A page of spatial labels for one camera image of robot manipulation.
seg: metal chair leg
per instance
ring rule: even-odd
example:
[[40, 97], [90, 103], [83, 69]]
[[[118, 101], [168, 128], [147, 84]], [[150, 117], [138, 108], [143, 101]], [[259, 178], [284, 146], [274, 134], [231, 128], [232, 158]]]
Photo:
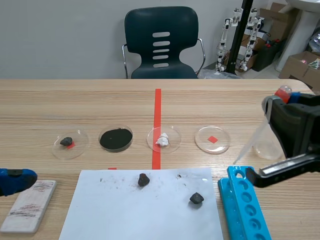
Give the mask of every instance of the metal chair leg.
[[127, 70], [127, 63], [126, 63], [126, 55], [125, 55], [125, 47], [127, 44], [122, 46], [122, 55], [123, 55], [123, 64], [124, 64], [124, 71], [125, 71], [125, 78], [128, 79], [128, 70]]
[[201, 38], [198, 38], [198, 41], [200, 41], [200, 44], [201, 44], [201, 48], [202, 48], [202, 53], [203, 53], [203, 62], [202, 62], [202, 65], [200, 67], [200, 69], [198, 71], [196, 71], [196, 75], [198, 76], [199, 73], [200, 73], [200, 70], [202, 69], [202, 67], [205, 65], [205, 61], [206, 61], [206, 53], [205, 53], [205, 47], [204, 47], [204, 43], [202, 42], [202, 39]]

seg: white robot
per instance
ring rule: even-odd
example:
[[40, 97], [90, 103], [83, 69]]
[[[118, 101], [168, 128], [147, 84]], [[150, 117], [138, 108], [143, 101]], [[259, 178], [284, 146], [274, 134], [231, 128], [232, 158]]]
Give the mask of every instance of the white robot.
[[[217, 60], [216, 60], [216, 71], [217, 72], [223, 72], [225, 70], [225, 66], [223, 65], [223, 61], [225, 59], [226, 54], [226, 41], [227, 41], [227, 35], [229, 27], [237, 27], [238, 23], [241, 21], [241, 15], [243, 13], [243, 9], [236, 8], [233, 11], [233, 17], [232, 18], [226, 18], [224, 20], [224, 26], [222, 29], [222, 35], [221, 40], [218, 44], [218, 53], [217, 53]], [[248, 41], [248, 44], [246, 45], [246, 51], [244, 59], [240, 63], [240, 69], [247, 71], [248, 67], [248, 61], [252, 56], [253, 48], [256, 45], [256, 39], [257, 39], [257, 32], [261, 27], [261, 19], [257, 16], [257, 9], [252, 8], [249, 14], [249, 18], [247, 21], [247, 26], [252, 27], [250, 38]]]

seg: black rock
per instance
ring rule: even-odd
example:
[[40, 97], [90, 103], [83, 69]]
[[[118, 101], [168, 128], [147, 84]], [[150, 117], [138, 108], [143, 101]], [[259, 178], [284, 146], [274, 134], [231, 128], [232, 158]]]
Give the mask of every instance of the black rock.
[[200, 204], [203, 200], [205, 200], [204, 197], [197, 192], [190, 197], [190, 201], [194, 204]]
[[140, 187], [144, 187], [150, 183], [150, 179], [147, 177], [146, 174], [141, 173], [139, 176], [138, 184]]
[[64, 139], [61, 140], [60, 144], [65, 146], [65, 147], [68, 147], [68, 146], [70, 146], [72, 144], [72, 138], [67, 136], [67, 137], [65, 137]]

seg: blue test tube rack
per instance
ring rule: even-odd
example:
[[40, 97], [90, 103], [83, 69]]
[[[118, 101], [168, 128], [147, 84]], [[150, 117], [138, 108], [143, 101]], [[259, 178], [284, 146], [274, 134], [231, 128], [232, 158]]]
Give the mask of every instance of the blue test tube rack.
[[231, 240], [272, 240], [252, 183], [251, 166], [229, 166], [228, 177], [218, 181]]

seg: white cotton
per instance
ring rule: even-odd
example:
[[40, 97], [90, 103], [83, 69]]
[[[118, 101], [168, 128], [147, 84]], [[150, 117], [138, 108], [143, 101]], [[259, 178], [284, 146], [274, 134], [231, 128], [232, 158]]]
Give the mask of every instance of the white cotton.
[[166, 139], [168, 139], [169, 137], [168, 137], [168, 135], [164, 132], [164, 133], [162, 133], [161, 135], [160, 135], [160, 137], [159, 138], [161, 138], [161, 137], [164, 137], [164, 138], [166, 138]]
[[156, 141], [155, 144], [160, 145], [161, 147], [168, 146], [169, 144], [168, 138], [169, 138], [168, 135], [164, 132], [159, 136], [158, 141]]
[[158, 141], [156, 141], [155, 144], [160, 145], [161, 147], [165, 147], [165, 146], [168, 146], [169, 141], [168, 141], [168, 138], [166, 137], [159, 137]]

